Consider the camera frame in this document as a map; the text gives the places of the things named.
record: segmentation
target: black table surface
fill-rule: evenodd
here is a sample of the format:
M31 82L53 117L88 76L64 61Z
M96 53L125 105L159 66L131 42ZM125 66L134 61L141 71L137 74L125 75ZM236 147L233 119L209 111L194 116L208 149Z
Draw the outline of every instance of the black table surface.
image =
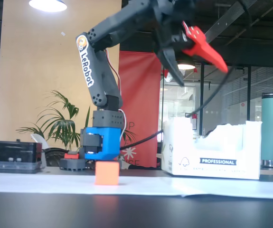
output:
M43 174L52 172L62 174L56 170ZM122 175L168 174L123 171ZM260 181L272 184L273 176L262 175ZM0 228L45 227L273 228L273 199L0 193Z

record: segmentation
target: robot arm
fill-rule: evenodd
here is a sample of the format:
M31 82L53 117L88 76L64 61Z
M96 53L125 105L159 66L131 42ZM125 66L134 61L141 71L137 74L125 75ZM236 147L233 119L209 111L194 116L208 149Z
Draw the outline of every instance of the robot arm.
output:
M144 25L154 27L155 53L181 86L184 82L176 62L176 51L206 57L221 70L227 71L223 59L206 42L199 28L187 26L195 1L131 0L121 11L76 38L83 74L92 102L98 108L93 114L93 127L84 129L81 134L82 157L111 160L119 154L124 125L123 114L118 112L122 98L105 49L124 41Z

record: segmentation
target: thermos bottle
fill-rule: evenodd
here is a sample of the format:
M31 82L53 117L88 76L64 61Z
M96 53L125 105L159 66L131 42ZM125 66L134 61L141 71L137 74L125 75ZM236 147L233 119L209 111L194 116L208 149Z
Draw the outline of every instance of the thermos bottle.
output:
M261 165L273 168L273 93L262 94Z

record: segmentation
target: white box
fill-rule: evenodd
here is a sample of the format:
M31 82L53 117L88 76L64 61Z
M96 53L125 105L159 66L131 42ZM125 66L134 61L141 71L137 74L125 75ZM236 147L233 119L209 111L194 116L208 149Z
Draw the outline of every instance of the white box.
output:
M174 175L258 180L261 123L218 126L195 141L189 118L171 118L164 127L161 168Z

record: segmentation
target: ceiling lamp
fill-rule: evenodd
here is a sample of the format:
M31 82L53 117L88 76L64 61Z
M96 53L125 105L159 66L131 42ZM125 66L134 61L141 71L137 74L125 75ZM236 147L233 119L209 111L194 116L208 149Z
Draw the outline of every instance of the ceiling lamp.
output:
M176 61L180 70L191 70L195 68L193 59L181 52L175 53Z
M66 10L66 4L61 0L31 0L29 5L45 12L60 12Z

